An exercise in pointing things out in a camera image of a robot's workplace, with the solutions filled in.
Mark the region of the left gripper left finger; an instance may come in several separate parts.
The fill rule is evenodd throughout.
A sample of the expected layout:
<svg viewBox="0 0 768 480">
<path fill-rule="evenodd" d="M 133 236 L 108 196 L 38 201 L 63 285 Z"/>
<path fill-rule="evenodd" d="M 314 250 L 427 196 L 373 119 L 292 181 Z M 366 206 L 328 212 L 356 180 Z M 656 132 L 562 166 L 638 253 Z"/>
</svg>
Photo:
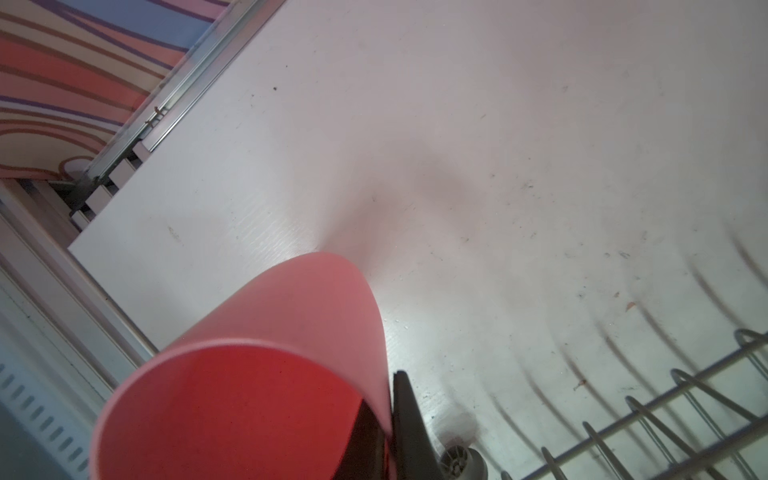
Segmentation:
<svg viewBox="0 0 768 480">
<path fill-rule="evenodd" d="M 387 439 L 373 411 L 365 401 L 362 401 L 333 479 L 384 480 L 386 478 Z"/>
</svg>

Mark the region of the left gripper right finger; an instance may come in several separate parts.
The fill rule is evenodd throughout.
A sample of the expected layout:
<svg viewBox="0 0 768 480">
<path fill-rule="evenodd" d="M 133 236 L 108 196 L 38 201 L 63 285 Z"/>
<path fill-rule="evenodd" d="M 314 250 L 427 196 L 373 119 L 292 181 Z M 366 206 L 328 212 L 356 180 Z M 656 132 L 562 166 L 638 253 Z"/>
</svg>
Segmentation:
<svg viewBox="0 0 768 480">
<path fill-rule="evenodd" d="M 443 480 L 408 374 L 393 375 L 393 457 L 400 480 Z"/>
</svg>

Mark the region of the pink plastic cup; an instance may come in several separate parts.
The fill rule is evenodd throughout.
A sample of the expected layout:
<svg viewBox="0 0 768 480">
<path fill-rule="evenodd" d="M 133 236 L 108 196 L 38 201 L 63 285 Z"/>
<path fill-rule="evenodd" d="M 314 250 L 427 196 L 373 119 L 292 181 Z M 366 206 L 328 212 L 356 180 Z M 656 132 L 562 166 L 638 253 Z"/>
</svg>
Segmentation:
<svg viewBox="0 0 768 480">
<path fill-rule="evenodd" d="M 381 314 L 332 253 L 261 273 L 132 373 L 102 410 L 94 479 L 330 479 L 358 416 L 390 442 Z"/>
</svg>

